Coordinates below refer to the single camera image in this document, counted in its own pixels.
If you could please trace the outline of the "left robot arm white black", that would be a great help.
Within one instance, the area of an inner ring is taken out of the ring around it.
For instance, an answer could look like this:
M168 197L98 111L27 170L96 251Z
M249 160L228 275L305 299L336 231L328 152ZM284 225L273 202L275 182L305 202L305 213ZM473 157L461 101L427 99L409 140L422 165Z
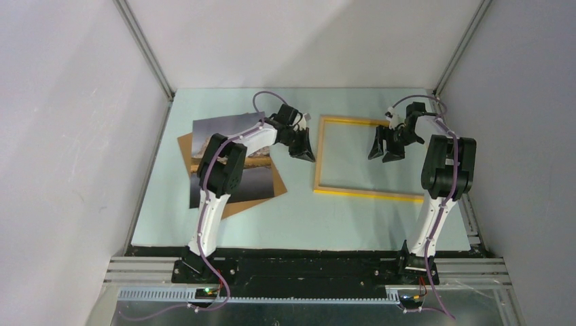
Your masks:
M210 281L215 265L206 259L217 247L219 224L232 215L230 204L261 202L279 194L270 148L281 144L292 158L314 162L309 115L282 104L263 113L227 115L193 123L190 208L198 209L198 229L183 261L199 283Z

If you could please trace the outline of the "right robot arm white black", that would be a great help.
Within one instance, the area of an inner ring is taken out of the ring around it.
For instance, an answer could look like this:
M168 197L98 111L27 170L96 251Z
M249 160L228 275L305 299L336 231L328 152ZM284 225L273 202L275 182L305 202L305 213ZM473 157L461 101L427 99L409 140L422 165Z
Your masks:
M415 230L398 252L395 275L399 281L412 284L432 270L437 239L449 212L469 192L473 184L475 139L459 137L444 119L428 112L422 102L406 107L400 117L396 108L387 109L386 126L376 128L369 159L384 163L405 158L406 147L418 143L427 149L420 184L425 191Z

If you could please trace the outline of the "landscape photo print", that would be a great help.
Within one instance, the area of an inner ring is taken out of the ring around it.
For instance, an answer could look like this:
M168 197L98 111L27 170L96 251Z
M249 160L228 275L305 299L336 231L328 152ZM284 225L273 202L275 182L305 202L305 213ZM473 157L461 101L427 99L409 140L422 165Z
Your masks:
M192 124L192 153L198 153L201 150L205 140L208 139L210 141L210 138L215 133L219 133L224 136L238 134L239 132L253 127L258 122L259 117L256 113L244 113L240 115L228 115L203 120L195 120Z

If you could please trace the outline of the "yellow wooden picture frame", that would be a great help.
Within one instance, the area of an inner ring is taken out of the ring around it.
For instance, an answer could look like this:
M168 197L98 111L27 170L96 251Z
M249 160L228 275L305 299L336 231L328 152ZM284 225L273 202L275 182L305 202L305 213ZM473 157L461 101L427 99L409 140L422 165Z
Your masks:
M362 117L345 117L339 115L321 115L319 118L319 133L317 143L317 156L314 170L313 192L318 194L329 194L337 196L354 196L360 198L377 198L383 200L398 200L406 202L422 202L423 195L406 194L399 192L377 192L364 189L350 189L343 187L327 187L321 185L321 171L323 159L323 142L325 139L325 127L328 124L343 124L350 126L388 126L386 120L375 120Z

